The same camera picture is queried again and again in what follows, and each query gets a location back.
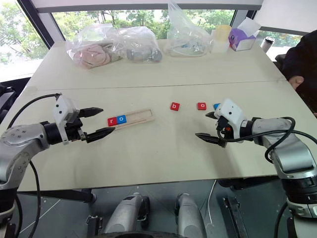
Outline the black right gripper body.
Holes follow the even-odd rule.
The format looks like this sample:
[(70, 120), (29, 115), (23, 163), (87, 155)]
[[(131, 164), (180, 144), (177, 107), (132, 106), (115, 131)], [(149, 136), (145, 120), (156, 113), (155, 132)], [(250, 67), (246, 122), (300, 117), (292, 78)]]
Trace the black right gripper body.
[(233, 127), (229, 124), (229, 121), (224, 116), (220, 116), (220, 118), (217, 120), (216, 131), (218, 140), (221, 142), (232, 142), (234, 139)]

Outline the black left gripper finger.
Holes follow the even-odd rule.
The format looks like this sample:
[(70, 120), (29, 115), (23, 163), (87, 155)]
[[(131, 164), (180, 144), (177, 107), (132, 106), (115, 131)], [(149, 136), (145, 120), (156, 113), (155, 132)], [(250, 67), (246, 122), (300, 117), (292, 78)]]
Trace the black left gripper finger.
[(111, 134), (115, 130), (115, 127), (105, 127), (96, 130), (93, 133), (87, 134), (85, 133), (85, 140), (87, 143), (91, 143), (100, 139), (103, 139), (107, 135)]
[(79, 111), (79, 118), (88, 118), (95, 116), (104, 110), (101, 108), (96, 108), (96, 107), (90, 107), (90, 108), (84, 108)]

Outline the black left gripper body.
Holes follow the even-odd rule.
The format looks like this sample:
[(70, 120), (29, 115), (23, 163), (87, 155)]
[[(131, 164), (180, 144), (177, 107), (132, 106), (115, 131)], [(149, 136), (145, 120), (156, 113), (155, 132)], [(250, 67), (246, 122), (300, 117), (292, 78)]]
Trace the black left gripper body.
[(63, 142), (68, 141), (76, 141), (86, 140), (86, 135), (82, 131), (81, 127), (83, 126), (81, 120), (75, 116), (74, 114), (68, 113), (65, 117), (66, 124), (65, 124), (65, 132), (66, 132), (66, 138), (63, 140)]

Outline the bystander bare hand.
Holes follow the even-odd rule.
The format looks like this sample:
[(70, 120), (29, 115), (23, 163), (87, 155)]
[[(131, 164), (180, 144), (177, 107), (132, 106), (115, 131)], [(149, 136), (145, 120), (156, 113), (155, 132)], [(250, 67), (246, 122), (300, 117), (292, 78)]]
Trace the bystander bare hand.
[(295, 76), (292, 76), (288, 80), (288, 82), (293, 87), (293, 89), (296, 90), (304, 82), (304, 77), (295, 75)]

